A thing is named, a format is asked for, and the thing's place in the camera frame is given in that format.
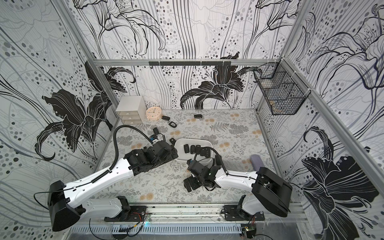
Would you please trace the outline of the white rectangular storage box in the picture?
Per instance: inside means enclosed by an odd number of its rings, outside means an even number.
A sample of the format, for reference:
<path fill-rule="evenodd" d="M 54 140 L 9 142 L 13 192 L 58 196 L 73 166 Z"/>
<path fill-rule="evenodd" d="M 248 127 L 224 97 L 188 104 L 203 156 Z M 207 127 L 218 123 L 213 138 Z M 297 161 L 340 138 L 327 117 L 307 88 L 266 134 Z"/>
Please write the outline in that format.
<path fill-rule="evenodd" d="M 175 143 L 175 148 L 178 152 L 178 158 L 176 161 L 186 163 L 188 160 L 197 160 L 203 165 L 207 165 L 214 156 L 214 153 L 210 149 L 203 149 L 197 155 L 202 147 L 213 147 L 212 143 L 207 140 L 199 139 L 178 139 Z"/>

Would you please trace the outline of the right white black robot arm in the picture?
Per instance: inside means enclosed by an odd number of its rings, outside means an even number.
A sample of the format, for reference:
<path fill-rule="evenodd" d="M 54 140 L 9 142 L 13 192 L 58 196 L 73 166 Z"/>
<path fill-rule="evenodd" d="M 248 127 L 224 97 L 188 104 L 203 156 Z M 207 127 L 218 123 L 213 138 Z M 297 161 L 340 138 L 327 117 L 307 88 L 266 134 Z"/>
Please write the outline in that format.
<path fill-rule="evenodd" d="M 248 192 L 241 196 L 237 205 L 224 206 L 227 221 L 261 220 L 264 212 L 282 218 L 288 216 L 293 187 L 287 181 L 265 167 L 253 172 L 229 171 L 216 150 L 202 147 L 196 154 L 202 150 L 214 152 L 213 164 L 205 166 L 196 157 L 187 160 L 191 176 L 184 180 L 184 187 L 188 192 L 200 187 L 208 191 L 240 189 Z"/>

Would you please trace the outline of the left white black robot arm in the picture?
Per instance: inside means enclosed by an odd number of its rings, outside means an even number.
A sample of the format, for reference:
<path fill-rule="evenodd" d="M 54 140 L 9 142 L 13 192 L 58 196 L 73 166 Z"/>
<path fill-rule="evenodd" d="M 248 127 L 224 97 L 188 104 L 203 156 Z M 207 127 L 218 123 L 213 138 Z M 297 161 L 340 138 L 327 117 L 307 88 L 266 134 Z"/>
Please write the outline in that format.
<path fill-rule="evenodd" d="M 90 201 L 90 197 L 117 182 L 149 172 L 178 158 L 173 145 L 165 140 L 152 140 L 148 136 L 145 139 L 150 142 L 150 147 L 132 150 L 120 158 L 117 132 L 122 128 L 124 126 L 114 130 L 115 158 L 109 167 L 77 181 L 67 184 L 56 181 L 50 185 L 46 192 L 46 209 L 49 211 L 54 232 L 65 230 L 85 218 L 106 217 L 116 220 L 126 217 L 131 209 L 125 197 L 96 201 Z"/>

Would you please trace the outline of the black key silver trim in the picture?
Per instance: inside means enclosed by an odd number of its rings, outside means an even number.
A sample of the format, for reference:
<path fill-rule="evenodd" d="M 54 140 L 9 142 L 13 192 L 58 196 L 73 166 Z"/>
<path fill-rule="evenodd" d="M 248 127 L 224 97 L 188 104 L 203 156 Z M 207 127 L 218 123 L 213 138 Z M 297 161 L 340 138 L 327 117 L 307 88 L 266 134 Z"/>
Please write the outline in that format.
<path fill-rule="evenodd" d="M 168 122 L 168 125 L 172 128 L 176 128 L 177 127 L 177 124 L 175 122 L 172 122 L 172 121 L 169 121 Z"/>

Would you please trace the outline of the peach round alarm clock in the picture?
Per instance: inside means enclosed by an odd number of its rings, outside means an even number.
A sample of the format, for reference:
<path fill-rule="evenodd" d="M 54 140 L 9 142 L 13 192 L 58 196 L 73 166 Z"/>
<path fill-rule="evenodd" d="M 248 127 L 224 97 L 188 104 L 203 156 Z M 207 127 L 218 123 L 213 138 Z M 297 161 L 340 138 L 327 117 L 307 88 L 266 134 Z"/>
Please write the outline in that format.
<path fill-rule="evenodd" d="M 163 111 L 160 107 L 150 107 L 146 110 L 146 117 L 148 121 L 159 121 L 163 116 Z"/>

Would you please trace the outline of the white mini drawer cabinet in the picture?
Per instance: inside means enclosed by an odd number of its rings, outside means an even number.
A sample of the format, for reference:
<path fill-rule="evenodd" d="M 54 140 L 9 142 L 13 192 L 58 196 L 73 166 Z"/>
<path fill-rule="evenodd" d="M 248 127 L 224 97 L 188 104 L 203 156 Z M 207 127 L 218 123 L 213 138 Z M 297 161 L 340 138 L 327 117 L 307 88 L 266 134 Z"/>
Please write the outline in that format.
<path fill-rule="evenodd" d="M 123 96 L 116 113 L 124 125 L 139 125 L 146 119 L 146 110 L 142 96 Z"/>

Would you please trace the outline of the grey oval pad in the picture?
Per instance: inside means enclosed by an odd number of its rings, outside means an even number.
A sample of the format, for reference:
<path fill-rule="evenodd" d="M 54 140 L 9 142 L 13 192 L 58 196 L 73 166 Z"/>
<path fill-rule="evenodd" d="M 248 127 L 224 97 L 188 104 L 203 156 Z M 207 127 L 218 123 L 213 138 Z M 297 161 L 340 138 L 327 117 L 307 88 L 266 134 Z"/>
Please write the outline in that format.
<path fill-rule="evenodd" d="M 259 171 L 260 168 L 265 167 L 265 164 L 259 155 L 251 155 L 250 162 L 255 171 Z"/>

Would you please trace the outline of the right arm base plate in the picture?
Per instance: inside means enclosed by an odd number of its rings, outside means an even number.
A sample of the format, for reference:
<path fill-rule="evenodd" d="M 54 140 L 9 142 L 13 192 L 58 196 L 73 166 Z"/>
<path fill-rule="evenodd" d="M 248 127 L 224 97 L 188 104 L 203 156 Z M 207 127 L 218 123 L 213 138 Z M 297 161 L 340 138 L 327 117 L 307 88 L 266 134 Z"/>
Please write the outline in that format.
<path fill-rule="evenodd" d="M 257 212 L 254 215 L 250 215 L 243 211 L 241 207 L 237 205 L 224 205 L 221 210 L 221 214 L 224 214 L 225 220 L 228 222 L 234 221 L 264 221 L 265 216 L 262 212 Z"/>

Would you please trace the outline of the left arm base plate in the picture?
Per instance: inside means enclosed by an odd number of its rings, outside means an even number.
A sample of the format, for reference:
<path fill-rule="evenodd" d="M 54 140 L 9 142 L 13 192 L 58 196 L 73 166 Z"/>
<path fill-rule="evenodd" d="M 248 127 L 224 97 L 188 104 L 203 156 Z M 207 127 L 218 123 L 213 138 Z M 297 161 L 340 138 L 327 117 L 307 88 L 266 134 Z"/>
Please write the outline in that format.
<path fill-rule="evenodd" d="M 122 210 L 116 217 L 105 217 L 105 222 L 143 222 L 147 213 L 147 206 L 133 206 L 130 210 Z"/>

